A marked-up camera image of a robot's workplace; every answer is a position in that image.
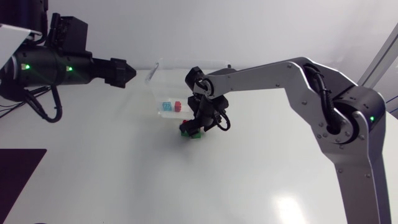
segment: white tabletop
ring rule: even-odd
[[[346,223],[333,164],[284,90],[228,93],[232,128],[180,136],[139,71],[125,90],[61,86],[64,115],[0,119],[2,148],[46,148],[6,223]],[[51,95],[41,97],[48,110]],[[384,160],[398,222],[398,121]]]

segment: transparent container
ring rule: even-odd
[[[192,91],[185,83],[188,72],[198,66],[204,74],[227,68],[229,62],[161,58],[149,72],[145,83],[155,96],[159,114],[163,118],[193,119],[188,106]]]

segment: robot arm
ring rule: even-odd
[[[75,17],[54,13],[47,35],[48,0],[4,1],[0,6],[0,96],[27,103],[46,121],[55,123],[62,117],[57,86],[103,78],[111,86],[125,88],[136,76],[125,60],[93,58],[86,51],[88,24]],[[34,92],[25,89],[30,86],[49,86],[57,110],[54,118],[47,115]]]
[[[225,93],[284,88],[290,106],[311,126],[322,153],[336,167],[348,223],[391,223],[382,158],[386,108],[377,92],[307,58],[207,75],[195,67],[185,82],[193,91],[188,104],[195,119],[180,130],[190,136],[201,127],[230,128]]]

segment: red cube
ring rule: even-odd
[[[175,112],[180,112],[181,111],[181,102],[176,101],[174,104],[174,111]]]

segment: blue cube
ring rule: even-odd
[[[163,110],[164,111],[171,111],[172,110],[172,103],[171,102],[163,102]]]

